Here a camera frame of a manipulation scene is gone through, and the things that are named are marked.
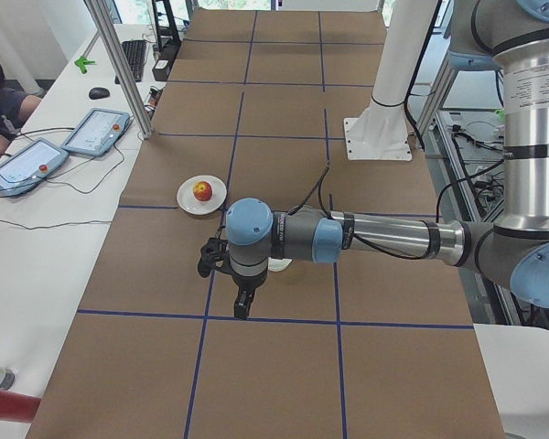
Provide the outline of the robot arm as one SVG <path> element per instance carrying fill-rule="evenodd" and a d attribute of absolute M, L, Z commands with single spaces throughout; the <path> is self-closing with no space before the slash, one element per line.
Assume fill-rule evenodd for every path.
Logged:
<path fill-rule="evenodd" d="M 502 215 L 438 224 L 238 200 L 226 215 L 222 265 L 239 288 L 237 318 L 249 315 L 270 259 L 335 262 L 347 249 L 438 259 L 549 308 L 549 1 L 458 1 L 452 45 L 492 57 L 504 72 Z"/>

